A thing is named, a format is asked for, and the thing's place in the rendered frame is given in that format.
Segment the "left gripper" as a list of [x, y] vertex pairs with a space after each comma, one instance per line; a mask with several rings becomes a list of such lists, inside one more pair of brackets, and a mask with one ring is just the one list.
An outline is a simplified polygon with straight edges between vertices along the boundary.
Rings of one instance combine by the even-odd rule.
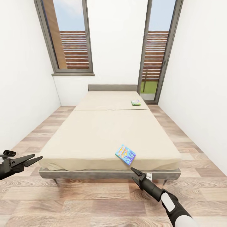
[[23, 172], [24, 167], [29, 167], [43, 158], [43, 156], [41, 156], [31, 159], [33, 157], [35, 157], [35, 154], [4, 160], [3, 163], [0, 163], [0, 180], [12, 176], [15, 173]]

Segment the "board game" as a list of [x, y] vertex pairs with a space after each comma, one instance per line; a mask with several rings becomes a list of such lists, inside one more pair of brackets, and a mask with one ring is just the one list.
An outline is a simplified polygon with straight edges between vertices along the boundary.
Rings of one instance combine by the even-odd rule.
[[121, 160], [123, 160], [128, 166], [130, 166], [131, 162], [136, 156], [136, 153], [134, 153], [132, 150], [122, 144], [115, 153], [115, 155], [118, 156]]
[[132, 105], [141, 105], [138, 99], [131, 99]]

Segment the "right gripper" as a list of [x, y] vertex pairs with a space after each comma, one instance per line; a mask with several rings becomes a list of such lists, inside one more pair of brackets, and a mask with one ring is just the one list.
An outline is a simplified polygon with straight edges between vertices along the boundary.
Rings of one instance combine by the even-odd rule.
[[140, 187], [140, 190], [145, 190], [149, 195], [151, 195], [156, 185], [146, 178], [147, 175], [145, 173], [142, 173], [140, 170], [133, 167], [131, 167], [131, 169], [140, 177], [140, 179], [132, 177], [132, 180], [134, 180], [134, 182]]

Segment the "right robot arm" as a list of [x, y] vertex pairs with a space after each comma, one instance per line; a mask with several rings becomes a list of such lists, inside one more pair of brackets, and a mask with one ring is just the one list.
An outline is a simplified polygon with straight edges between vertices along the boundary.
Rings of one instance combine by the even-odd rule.
[[173, 227], [200, 227], [179, 203], [178, 198], [174, 194], [164, 188], [160, 189], [152, 182], [152, 174], [142, 173], [140, 170], [133, 167], [131, 167], [131, 169], [140, 177], [140, 179], [132, 177], [132, 180], [140, 187], [140, 190], [145, 190], [158, 202], [160, 202], [160, 200], [162, 201]]

